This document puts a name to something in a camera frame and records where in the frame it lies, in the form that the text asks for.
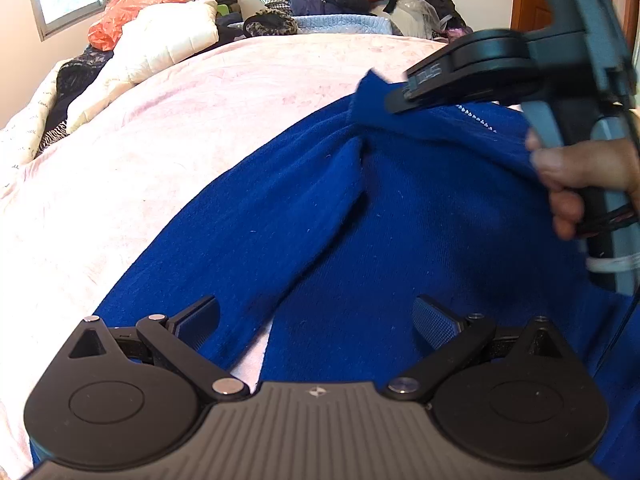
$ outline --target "finger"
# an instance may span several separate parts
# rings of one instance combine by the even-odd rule
[[[527,132],[527,137],[524,140],[524,146],[530,152],[534,152],[535,150],[542,148],[542,141],[533,128],[530,128]]]
[[[562,184],[559,184],[558,182],[556,182],[552,178],[549,178],[548,176],[539,174],[538,178],[542,183],[542,185],[545,186],[549,191],[562,191],[564,189],[564,186]]]
[[[575,236],[575,223],[554,216],[554,231],[561,240],[572,240]]]
[[[599,186],[638,194],[640,164],[629,139],[536,150],[531,162],[540,176],[565,187]]]
[[[572,191],[549,193],[549,203],[555,216],[573,224],[577,224],[584,216],[584,202],[577,193]]]

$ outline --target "light blue quilted fabric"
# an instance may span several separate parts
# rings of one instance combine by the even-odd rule
[[[317,32],[339,34],[389,34],[391,22],[381,16],[362,14],[325,14],[322,16],[294,16],[298,22],[298,34]]]

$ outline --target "blue sweater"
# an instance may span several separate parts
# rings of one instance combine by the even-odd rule
[[[456,107],[392,116],[391,88],[367,75],[211,182],[96,314],[127,326],[214,294],[200,352],[223,368],[274,316],[262,379],[380,384],[430,351],[410,317],[426,293],[503,325],[548,315],[593,370],[628,299],[554,235],[526,120],[492,104],[465,105],[492,129]],[[640,478],[638,318],[598,377],[611,422],[596,461],[619,480]]]

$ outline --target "bed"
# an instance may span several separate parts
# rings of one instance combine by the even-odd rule
[[[74,329],[180,209],[287,127],[390,81],[441,43],[371,34],[253,38],[175,65],[18,168],[0,198],[0,466],[31,466],[26,399]],[[255,386],[268,327],[233,373]]]

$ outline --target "ridged surface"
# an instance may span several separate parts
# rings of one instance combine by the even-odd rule
[[[412,321],[418,333],[436,350],[460,333],[455,320],[449,319],[422,298],[414,300]]]
[[[153,464],[122,472],[92,473],[46,463],[28,478],[604,480],[606,477],[587,463],[537,473],[516,472],[480,462],[445,440],[423,407],[385,399],[370,383],[265,383],[249,400],[214,407],[187,444]]]
[[[180,323],[176,336],[180,341],[198,351],[211,336],[212,327],[218,326],[219,319],[220,306],[215,299],[212,299]]]

